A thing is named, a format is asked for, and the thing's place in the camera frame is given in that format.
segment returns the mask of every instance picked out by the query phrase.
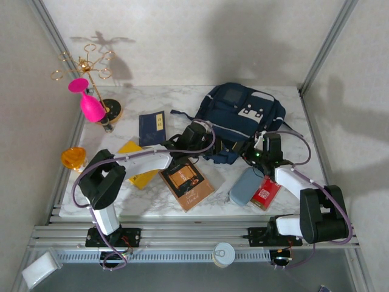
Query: red card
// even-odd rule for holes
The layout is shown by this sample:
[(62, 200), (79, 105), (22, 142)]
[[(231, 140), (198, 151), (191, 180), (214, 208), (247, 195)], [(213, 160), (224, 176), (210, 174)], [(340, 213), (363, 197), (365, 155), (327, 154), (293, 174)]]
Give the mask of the red card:
[(262, 184), (258, 190), (256, 190), (251, 202), (266, 211), (273, 201), (274, 197), (280, 190), (281, 186), (273, 182), (267, 175), (264, 177)]

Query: yellow notebook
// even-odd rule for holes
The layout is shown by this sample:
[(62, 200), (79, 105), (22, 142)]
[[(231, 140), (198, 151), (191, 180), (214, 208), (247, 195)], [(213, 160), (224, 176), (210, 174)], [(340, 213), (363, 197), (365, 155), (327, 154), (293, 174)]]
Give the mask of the yellow notebook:
[[(139, 150), (142, 150), (140, 146), (136, 145), (136, 143), (134, 143), (133, 141), (129, 141), (117, 153), (126, 154)], [(138, 189), (142, 190), (145, 186), (147, 186), (147, 184), (153, 179), (153, 177), (155, 177), (158, 172), (159, 170), (151, 170), (149, 172), (133, 176), (132, 178), (129, 178), (129, 181), (131, 181), (132, 184)]]

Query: white marble table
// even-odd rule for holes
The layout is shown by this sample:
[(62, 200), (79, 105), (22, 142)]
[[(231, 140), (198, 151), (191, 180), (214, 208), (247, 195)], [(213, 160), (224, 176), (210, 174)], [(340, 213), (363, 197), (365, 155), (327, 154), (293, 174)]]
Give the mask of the white marble table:
[[(120, 101), (124, 107), (122, 118), (116, 123), (112, 133), (105, 133), (104, 129), (96, 124), (86, 122), (83, 128), (79, 146), (87, 151), (90, 160), (97, 151), (107, 148), (116, 153), (129, 140), (138, 141), (140, 114), (165, 111), (167, 138), (182, 133), (190, 121), (183, 115), (172, 115), (170, 109), (185, 111), (194, 116), (202, 98), (212, 89), (212, 86), (142, 86), (124, 88), (118, 86), (99, 87), (104, 98), (113, 98)], [(300, 103), (295, 87), (263, 87), (256, 89), (274, 95), (286, 109), (285, 121), (301, 133), (312, 147), (311, 161), (300, 167), (311, 178), (323, 181), (318, 156), (309, 132), (303, 107)], [(307, 149), (297, 138), (282, 134), (284, 157), (290, 161), (305, 160)], [(241, 207), (227, 201), (227, 193), (234, 182), (248, 165), (239, 158), (233, 165), (214, 164), (213, 161), (200, 159), (197, 166), (209, 179), (215, 188), (210, 195), (196, 207), (184, 212), (168, 187), (156, 175), (143, 189), (132, 186), (129, 181), (122, 184), (119, 195), (114, 203), (118, 215), (131, 216), (242, 216), (242, 215), (281, 215), (297, 214), (299, 202), (286, 189), (282, 188), (267, 211), (262, 211), (252, 203)], [(77, 208), (71, 199), (70, 190), (78, 173), (72, 172), (61, 205), (61, 217), (88, 217), (87, 209)], [(86, 203), (80, 189), (76, 191), (77, 201)]]

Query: navy blue backpack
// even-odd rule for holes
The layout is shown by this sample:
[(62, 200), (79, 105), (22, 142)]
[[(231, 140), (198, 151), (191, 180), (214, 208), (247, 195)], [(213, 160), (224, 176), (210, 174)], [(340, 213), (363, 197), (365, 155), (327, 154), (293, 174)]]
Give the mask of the navy blue backpack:
[[(180, 111), (170, 113), (193, 119)], [(204, 158), (217, 164), (233, 164), (239, 157), (233, 151), (235, 142), (247, 141), (258, 131), (278, 130), (284, 123), (285, 109), (271, 94), (238, 83), (225, 83), (204, 97), (194, 118), (211, 122), (222, 140), (222, 151)]]

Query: brown book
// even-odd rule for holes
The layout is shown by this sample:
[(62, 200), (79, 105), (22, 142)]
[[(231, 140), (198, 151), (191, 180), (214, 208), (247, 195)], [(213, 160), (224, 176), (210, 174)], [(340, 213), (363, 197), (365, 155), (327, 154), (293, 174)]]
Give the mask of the brown book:
[(189, 159), (159, 173), (184, 211), (195, 207), (215, 190)]

